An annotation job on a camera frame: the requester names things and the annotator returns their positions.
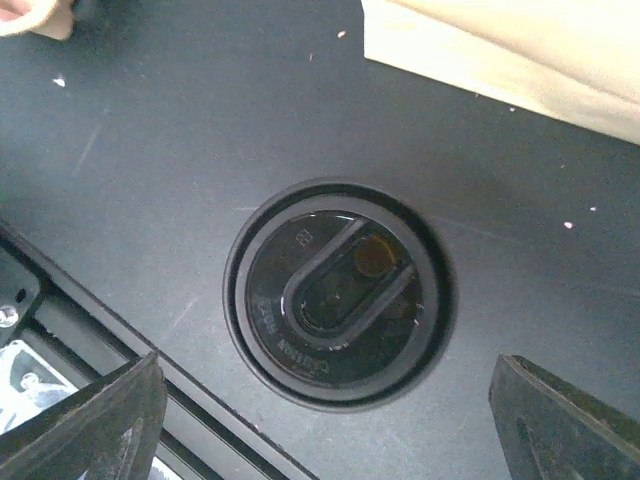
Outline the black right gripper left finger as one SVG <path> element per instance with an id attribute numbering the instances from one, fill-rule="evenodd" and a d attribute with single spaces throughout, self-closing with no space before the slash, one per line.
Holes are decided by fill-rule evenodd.
<path id="1" fill-rule="evenodd" d="M 158 355 L 136 358 L 1 435 L 3 479 L 146 479 L 167 406 Z"/>

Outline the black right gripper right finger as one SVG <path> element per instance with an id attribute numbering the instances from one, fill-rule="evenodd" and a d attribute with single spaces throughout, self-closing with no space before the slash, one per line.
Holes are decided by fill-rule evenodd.
<path id="1" fill-rule="evenodd" d="M 488 393 L 513 479 L 637 479 L 639 422 L 518 355 Z"/>

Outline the cream paper bag with handles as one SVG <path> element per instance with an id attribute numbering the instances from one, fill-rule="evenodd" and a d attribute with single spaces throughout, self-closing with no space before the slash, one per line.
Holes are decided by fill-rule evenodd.
<path id="1" fill-rule="evenodd" d="M 636 144 L 636 1 L 365 1 L 367 59 Z"/>

